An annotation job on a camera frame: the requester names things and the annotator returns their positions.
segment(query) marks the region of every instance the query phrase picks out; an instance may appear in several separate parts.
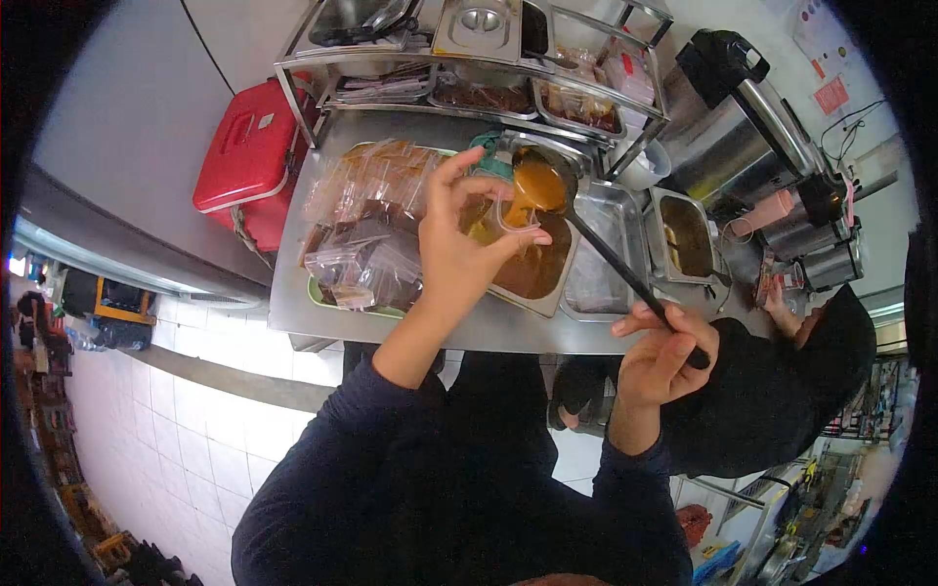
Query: green cloth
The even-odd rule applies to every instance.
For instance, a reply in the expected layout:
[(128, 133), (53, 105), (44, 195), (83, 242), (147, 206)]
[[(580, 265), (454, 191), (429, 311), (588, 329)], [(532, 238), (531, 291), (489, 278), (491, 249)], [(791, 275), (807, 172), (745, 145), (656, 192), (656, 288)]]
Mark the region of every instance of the green cloth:
[(484, 169), (489, 173), (495, 173), (504, 177), (507, 181), (514, 179), (515, 173), (511, 165), (495, 158), (495, 149), (498, 147), (498, 141), (502, 136), (501, 130), (492, 130), (476, 136), (470, 143), (469, 148), (482, 145), (485, 148), (485, 157), (472, 166), (475, 169)]

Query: paper sign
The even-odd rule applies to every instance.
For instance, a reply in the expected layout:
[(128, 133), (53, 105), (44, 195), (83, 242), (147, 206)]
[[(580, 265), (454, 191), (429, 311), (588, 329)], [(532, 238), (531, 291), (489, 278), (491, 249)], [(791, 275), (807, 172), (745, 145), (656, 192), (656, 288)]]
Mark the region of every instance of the paper sign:
[(837, 108), (847, 103), (850, 97), (847, 96), (847, 88), (843, 86), (843, 80), (839, 75), (830, 83), (814, 92), (814, 99), (817, 100), (818, 106), (821, 106), (824, 115), (829, 116)]

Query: red container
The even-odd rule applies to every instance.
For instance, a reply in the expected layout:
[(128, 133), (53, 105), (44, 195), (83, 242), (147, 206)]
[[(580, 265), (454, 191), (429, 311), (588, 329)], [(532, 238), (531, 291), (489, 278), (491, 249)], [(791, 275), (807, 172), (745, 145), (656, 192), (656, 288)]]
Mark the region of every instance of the red container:
[[(308, 101), (296, 93), (300, 104)], [(246, 89), (221, 119), (192, 203), (232, 231), (232, 207), (239, 206), (257, 248), (276, 250), (307, 149), (277, 80)]]

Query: white tiled floor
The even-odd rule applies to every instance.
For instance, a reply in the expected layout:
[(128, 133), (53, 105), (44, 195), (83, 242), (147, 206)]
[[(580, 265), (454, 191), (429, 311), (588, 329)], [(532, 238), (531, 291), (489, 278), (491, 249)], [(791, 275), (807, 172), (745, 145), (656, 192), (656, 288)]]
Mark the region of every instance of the white tiled floor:
[[(164, 298), (153, 343), (233, 368), (340, 382), (341, 344), (295, 353), (262, 311), (208, 310)], [(459, 373), (448, 351), (441, 379)], [(155, 542), (208, 586), (232, 584), (231, 533), (251, 496), (313, 417), (175, 377), (119, 352), (77, 352), (67, 379), (88, 484), (118, 525)], [(552, 378), (553, 366), (545, 367)], [(552, 432), (554, 477), (590, 494), (601, 440)]]
[(190, 383), (119, 352), (77, 352), (72, 365), (75, 444), (108, 513), (178, 555), (206, 585), (233, 584), (233, 527), (313, 415)]

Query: white wall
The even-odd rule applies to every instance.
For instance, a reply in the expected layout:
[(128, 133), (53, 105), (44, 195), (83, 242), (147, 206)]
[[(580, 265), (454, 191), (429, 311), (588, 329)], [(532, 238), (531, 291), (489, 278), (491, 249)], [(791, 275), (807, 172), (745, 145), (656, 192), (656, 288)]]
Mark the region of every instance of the white wall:
[[(814, 72), (808, 58), (792, 38), (798, 16), (798, 0), (667, 0), (667, 9), (674, 16), (674, 24), (658, 45), (662, 70), (673, 66), (674, 56), (700, 28), (733, 30), (751, 42), (768, 60), (771, 69), (768, 80), (783, 98), (791, 103), (811, 138), (817, 143), (821, 133), (842, 114), (825, 117), (814, 101), (813, 93), (824, 84)], [(832, 36), (843, 36), (838, 23), (831, 27)], [(844, 112), (857, 110), (882, 96), (869, 68), (855, 63), (855, 84), (849, 89), (850, 101)], [(890, 188), (868, 197), (856, 206), (863, 220), (863, 234), (867, 241), (866, 276), (853, 283), (857, 294), (875, 293), (904, 282), (907, 234), (918, 222), (915, 205), (915, 184), (909, 161), (900, 141), (898, 149), (876, 147), (898, 131), (891, 111), (881, 106), (866, 118), (856, 142), (844, 161), (854, 164), (861, 183), (871, 183), (895, 169), (900, 180)], [(835, 153), (842, 133), (831, 130), (825, 138), (828, 152)]]
[(186, 0), (236, 92), (275, 75), (272, 64), (310, 0)]
[(143, 232), (269, 283), (269, 269), (192, 206), (231, 98), (178, 2), (125, 0), (65, 79), (34, 161)]

